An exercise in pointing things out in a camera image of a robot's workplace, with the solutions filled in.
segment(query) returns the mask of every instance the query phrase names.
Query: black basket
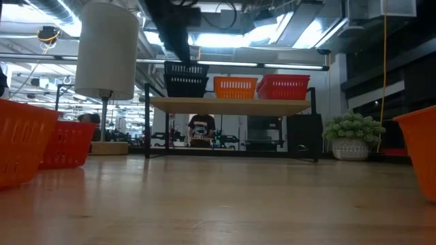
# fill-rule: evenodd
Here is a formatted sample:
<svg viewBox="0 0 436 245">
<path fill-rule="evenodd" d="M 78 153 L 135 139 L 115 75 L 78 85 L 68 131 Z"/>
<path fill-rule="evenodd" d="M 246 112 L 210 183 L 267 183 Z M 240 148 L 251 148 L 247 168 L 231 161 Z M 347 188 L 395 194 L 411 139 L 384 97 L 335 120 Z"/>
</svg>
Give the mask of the black basket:
<svg viewBox="0 0 436 245">
<path fill-rule="evenodd" d="M 203 98 L 206 85 L 208 65 L 192 64 L 186 66 L 180 62 L 165 62 L 165 83 L 169 97 Z"/>
<path fill-rule="evenodd" d="M 209 78 L 165 75 L 166 90 L 169 97 L 203 98 Z"/>
</svg>

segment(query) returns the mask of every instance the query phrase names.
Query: green plant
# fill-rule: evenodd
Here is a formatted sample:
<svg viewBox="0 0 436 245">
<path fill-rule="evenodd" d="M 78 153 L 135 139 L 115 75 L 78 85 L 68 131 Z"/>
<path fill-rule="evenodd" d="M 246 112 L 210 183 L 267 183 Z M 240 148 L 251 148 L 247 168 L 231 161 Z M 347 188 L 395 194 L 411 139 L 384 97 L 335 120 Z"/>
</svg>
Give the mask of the green plant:
<svg viewBox="0 0 436 245">
<path fill-rule="evenodd" d="M 359 113 L 348 111 L 342 116 L 335 116 L 327 122 L 323 136 L 327 140 L 337 138 L 360 139 L 368 145 L 380 143 L 379 134 L 385 133 L 386 129 L 372 117 L 364 118 Z"/>
</svg>

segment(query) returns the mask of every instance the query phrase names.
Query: plastic basket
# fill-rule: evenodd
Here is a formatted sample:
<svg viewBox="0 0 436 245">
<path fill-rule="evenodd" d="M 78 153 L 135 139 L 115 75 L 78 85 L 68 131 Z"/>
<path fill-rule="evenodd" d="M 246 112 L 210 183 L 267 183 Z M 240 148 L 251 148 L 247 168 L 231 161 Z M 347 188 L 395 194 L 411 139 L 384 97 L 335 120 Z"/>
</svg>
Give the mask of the plastic basket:
<svg viewBox="0 0 436 245">
<path fill-rule="evenodd" d="M 436 106 L 394 118 L 399 122 L 422 194 L 436 201 Z"/>
<path fill-rule="evenodd" d="M 96 126 L 93 123 L 58 121 L 39 169 L 83 166 Z"/>
<path fill-rule="evenodd" d="M 257 78 L 213 78 L 215 94 L 220 99 L 253 99 L 257 82 Z"/>
<path fill-rule="evenodd" d="M 0 188 L 30 181 L 61 114 L 0 99 Z"/>
<path fill-rule="evenodd" d="M 208 82 L 208 65 L 186 66 L 179 62 L 165 62 L 165 83 L 169 97 L 203 97 Z"/>
<path fill-rule="evenodd" d="M 311 76 L 268 74 L 256 91 L 259 99 L 305 100 Z"/>
</svg>

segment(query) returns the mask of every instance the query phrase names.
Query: lamp shade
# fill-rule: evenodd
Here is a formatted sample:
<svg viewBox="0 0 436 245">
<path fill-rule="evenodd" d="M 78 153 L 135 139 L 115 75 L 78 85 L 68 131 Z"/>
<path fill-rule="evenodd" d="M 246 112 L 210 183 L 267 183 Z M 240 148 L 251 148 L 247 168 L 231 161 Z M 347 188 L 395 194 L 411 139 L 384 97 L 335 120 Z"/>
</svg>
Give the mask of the lamp shade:
<svg viewBox="0 0 436 245">
<path fill-rule="evenodd" d="M 134 97 L 138 19 L 128 10 L 109 3 L 89 3 L 82 11 L 75 92 L 111 99 Z"/>
</svg>

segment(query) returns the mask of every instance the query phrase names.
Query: wooden shelf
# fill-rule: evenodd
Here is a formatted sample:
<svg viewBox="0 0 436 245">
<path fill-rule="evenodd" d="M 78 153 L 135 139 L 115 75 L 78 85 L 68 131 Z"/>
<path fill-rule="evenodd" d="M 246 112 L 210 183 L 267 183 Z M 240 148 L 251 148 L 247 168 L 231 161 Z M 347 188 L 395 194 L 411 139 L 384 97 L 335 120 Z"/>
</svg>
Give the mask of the wooden shelf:
<svg viewBox="0 0 436 245">
<path fill-rule="evenodd" d="M 310 101 L 267 99 L 150 98 L 155 108 L 175 114 L 291 116 L 311 107 Z"/>
</svg>

